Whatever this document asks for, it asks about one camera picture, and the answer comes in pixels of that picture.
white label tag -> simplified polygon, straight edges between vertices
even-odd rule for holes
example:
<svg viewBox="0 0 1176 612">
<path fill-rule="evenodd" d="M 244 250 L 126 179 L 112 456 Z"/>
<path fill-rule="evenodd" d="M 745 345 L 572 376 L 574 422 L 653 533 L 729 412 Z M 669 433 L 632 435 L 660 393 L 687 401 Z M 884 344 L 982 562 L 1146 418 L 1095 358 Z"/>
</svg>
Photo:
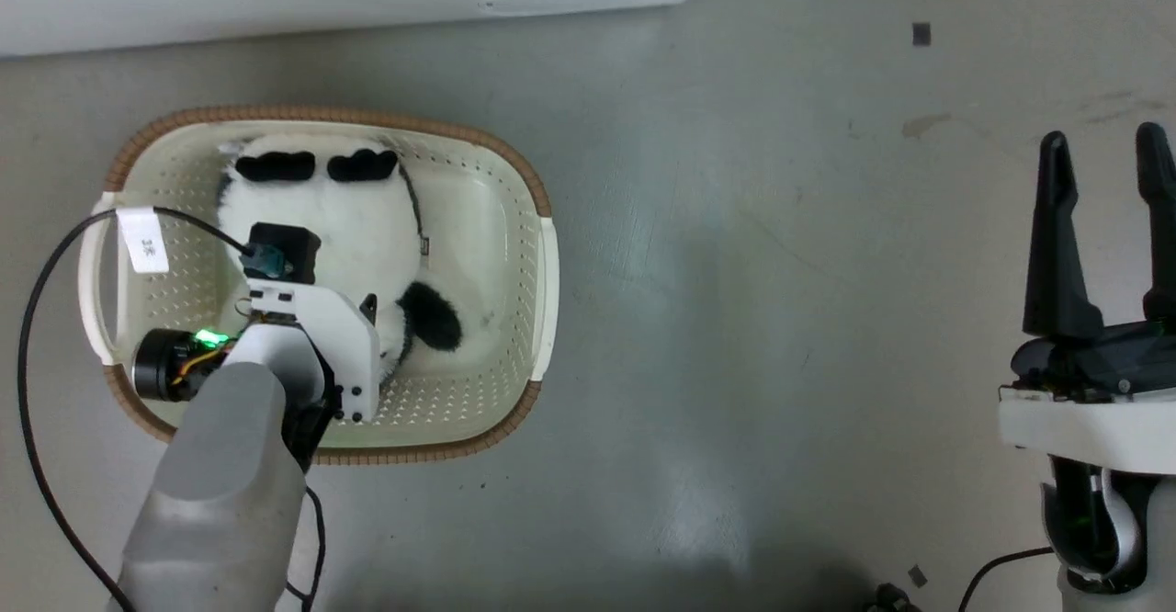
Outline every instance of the white label tag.
<svg viewBox="0 0 1176 612">
<path fill-rule="evenodd" d="M 151 207 L 119 208 L 119 231 L 131 254 L 131 265 L 139 274 L 159 274 L 168 271 L 167 250 L 159 214 Z"/>
</svg>

panda plush toy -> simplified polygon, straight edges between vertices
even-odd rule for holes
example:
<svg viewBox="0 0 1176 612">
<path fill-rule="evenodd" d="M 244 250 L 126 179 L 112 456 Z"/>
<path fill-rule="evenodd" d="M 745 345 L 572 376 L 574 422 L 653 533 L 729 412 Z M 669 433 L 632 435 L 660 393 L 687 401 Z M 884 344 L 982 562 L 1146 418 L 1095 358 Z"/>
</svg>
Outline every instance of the panda plush toy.
<svg viewBox="0 0 1176 612">
<path fill-rule="evenodd" d="M 219 189 L 221 230 L 242 242 L 259 221 L 319 235 L 315 285 L 356 306 L 376 295 L 385 381 L 414 337 L 441 351 L 461 345 L 453 305 L 417 280 L 421 206 L 396 153 L 369 139 L 308 134 L 270 134 L 222 151 L 233 159 Z M 240 267 L 235 252 L 229 257 Z"/>
</svg>

gray floor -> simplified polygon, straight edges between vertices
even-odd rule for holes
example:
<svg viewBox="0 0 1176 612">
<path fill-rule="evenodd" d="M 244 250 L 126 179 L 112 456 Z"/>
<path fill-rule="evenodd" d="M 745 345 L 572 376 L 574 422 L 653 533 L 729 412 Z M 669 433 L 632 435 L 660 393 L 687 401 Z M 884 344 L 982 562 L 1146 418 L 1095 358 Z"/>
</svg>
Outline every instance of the gray floor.
<svg viewBox="0 0 1176 612">
<path fill-rule="evenodd" d="M 0 351 L 34 270 L 152 118 L 319 102 L 483 127 L 555 205 L 542 397 L 474 458 L 312 471 L 321 608 L 848 610 L 916 563 L 917 601 L 954 608 L 980 564 L 1043 541 L 1035 466 L 995 423 L 1022 340 L 1036 141 L 1071 135 L 1091 297 L 1137 318 L 1131 137 L 1176 126 L 1174 11 L 691 0 L 2 64 Z M 911 46 L 913 21 L 933 22 L 931 47 Z M 39 319 L 33 413 L 67 513 L 113 568 L 162 447 L 106 391 L 73 284 L 64 271 Z M 0 401 L 4 607 L 95 610 L 11 391 Z M 995 573 L 974 611 L 1057 608 L 1054 570 Z"/>
</svg>

beige plastic basket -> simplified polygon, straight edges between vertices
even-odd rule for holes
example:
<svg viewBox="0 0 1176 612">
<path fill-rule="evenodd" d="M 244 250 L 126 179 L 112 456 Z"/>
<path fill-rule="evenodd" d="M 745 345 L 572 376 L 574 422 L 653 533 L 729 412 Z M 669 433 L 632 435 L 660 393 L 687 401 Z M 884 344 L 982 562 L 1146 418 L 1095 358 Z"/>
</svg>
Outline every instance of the beige plastic basket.
<svg viewBox="0 0 1176 612">
<path fill-rule="evenodd" d="M 377 139 L 401 157 L 429 238 L 425 274 L 454 293 L 467 332 L 456 353 L 417 348 L 381 400 L 375 420 L 338 421 L 319 464 L 441 460 L 476 453 L 510 434 L 539 395 L 559 308 L 559 251 L 543 184 L 501 140 L 409 117 L 315 107 L 218 107 L 180 112 L 134 135 L 95 211 L 154 205 L 215 221 L 227 157 L 219 146 L 272 133 Z M 153 327 L 223 328 L 239 273 L 211 235 L 163 218 L 167 274 L 140 275 L 119 244 L 118 328 L 99 298 L 106 226 L 91 228 L 79 261 L 82 321 L 114 398 L 152 435 L 168 440 L 186 404 L 143 401 L 127 366 Z"/>
</svg>

brown woven rim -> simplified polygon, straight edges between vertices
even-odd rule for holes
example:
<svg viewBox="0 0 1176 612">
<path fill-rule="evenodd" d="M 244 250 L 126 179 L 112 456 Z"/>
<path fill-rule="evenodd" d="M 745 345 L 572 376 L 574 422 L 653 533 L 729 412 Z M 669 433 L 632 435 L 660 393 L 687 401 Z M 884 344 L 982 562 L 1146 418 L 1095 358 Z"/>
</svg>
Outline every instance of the brown woven rim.
<svg viewBox="0 0 1176 612">
<path fill-rule="evenodd" d="M 388 127 L 394 129 L 407 129 L 422 134 L 435 134 L 449 139 L 460 139 L 483 148 L 488 148 L 509 162 L 519 175 L 522 177 L 530 191 L 530 197 L 535 201 L 535 212 L 540 217 L 552 217 L 552 204 L 543 189 L 543 182 L 535 174 L 530 164 L 512 148 L 506 141 L 487 134 L 480 129 L 437 122 L 434 120 L 419 119 L 406 115 L 385 114 L 379 112 L 367 112 L 359 109 L 340 109 L 329 107 L 299 107 L 299 106 L 269 106 L 269 107 L 205 107 L 199 109 L 187 109 L 161 118 L 143 127 L 119 151 L 111 172 L 106 175 L 106 191 L 121 192 L 126 184 L 131 168 L 135 160 L 160 137 L 168 132 L 179 129 L 188 125 L 200 125 L 211 122 L 227 122 L 234 120 L 302 120 L 319 122 L 346 122 L 349 125 L 367 125 L 373 127 Z M 147 408 L 139 394 L 131 386 L 126 370 L 121 365 L 103 366 L 106 382 L 114 392 L 114 399 L 119 401 L 122 410 L 149 434 L 171 441 L 175 433 L 169 424 L 155 417 Z M 542 382 L 530 380 L 527 382 L 519 403 L 499 421 L 495 427 L 480 435 L 459 440 L 456 443 L 440 443 L 435 445 L 406 446 L 406 447 L 375 447 L 375 448 L 328 448 L 323 447 L 315 454 L 314 461 L 319 465 L 389 465 L 395 463 L 428 463 L 433 460 L 447 460 L 470 455 L 480 451 L 490 448 L 514 432 L 527 418 L 530 408 L 539 398 Z"/>
</svg>

